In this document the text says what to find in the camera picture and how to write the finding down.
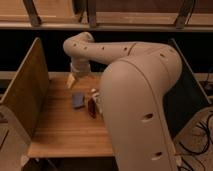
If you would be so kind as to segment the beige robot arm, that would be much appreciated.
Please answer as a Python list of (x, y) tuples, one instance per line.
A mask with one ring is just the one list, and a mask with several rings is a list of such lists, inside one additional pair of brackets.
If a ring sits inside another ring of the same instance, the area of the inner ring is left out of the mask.
[(78, 74), (90, 60), (107, 66), (99, 91), (119, 171), (178, 171), (163, 109), (182, 72), (177, 51), (161, 43), (96, 43), (88, 32), (66, 39), (63, 49)]

